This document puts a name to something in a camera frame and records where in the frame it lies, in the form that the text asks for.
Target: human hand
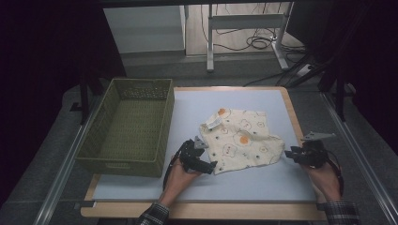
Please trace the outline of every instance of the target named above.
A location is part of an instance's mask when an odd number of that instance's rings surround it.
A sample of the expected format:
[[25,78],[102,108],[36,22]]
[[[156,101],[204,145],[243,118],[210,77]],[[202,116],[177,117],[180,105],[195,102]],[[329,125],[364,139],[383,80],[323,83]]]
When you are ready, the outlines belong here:
[[172,170],[170,171],[166,187],[159,198],[159,203],[170,207],[170,205],[175,201],[176,197],[178,197],[178,195],[201,174],[201,172],[185,172],[182,163],[178,158],[173,164]]
[[328,163],[325,163],[321,168],[314,169],[307,165],[301,165],[301,168],[310,175],[315,191],[320,191],[325,199],[318,197],[318,203],[323,202],[338,202],[342,199],[340,194],[340,184],[336,174]]

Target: white cloth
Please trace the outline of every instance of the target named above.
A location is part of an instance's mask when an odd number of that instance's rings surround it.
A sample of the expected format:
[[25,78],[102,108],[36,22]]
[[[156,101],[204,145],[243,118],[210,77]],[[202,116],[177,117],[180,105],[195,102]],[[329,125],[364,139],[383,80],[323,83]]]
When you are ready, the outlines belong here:
[[265,112],[221,108],[200,126],[214,174],[276,163],[284,141],[269,134]]

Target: dark curtain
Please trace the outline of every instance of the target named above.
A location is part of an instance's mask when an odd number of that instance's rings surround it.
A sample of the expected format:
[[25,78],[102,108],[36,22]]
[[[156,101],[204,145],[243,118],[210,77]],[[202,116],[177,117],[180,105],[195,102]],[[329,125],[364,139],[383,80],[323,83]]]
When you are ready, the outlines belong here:
[[9,1],[0,17],[3,203],[49,132],[63,94],[81,76],[111,79],[125,71],[100,7]]
[[353,102],[398,154],[398,2],[374,2],[349,45],[345,76],[357,90]]

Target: orange print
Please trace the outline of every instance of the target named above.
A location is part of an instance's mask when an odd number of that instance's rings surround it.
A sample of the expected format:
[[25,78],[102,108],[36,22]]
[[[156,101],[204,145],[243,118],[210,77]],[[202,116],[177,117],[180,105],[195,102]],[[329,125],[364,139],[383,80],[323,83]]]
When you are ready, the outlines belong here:
[[225,109],[219,109],[219,115],[222,115],[225,113]]
[[241,137],[240,137],[240,142],[246,144],[246,143],[249,142],[249,138],[246,137],[246,136],[241,136]]

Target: wooden table edge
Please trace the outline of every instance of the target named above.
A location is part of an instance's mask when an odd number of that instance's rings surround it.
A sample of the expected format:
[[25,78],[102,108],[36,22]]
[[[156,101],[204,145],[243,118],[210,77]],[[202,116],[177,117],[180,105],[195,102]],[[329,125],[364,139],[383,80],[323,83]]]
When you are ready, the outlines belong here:
[[[302,131],[293,108],[292,101],[284,87],[258,86],[209,86],[175,87],[175,91],[243,91],[243,90],[279,90],[289,114],[298,143],[301,143]],[[92,201],[100,174],[94,174],[85,195],[85,201]],[[82,207],[81,214],[88,218],[137,218],[151,202],[96,202],[94,207]],[[325,220],[323,212],[316,209],[314,202],[184,202],[176,203],[171,209],[170,218],[179,219],[275,219],[275,220]]]

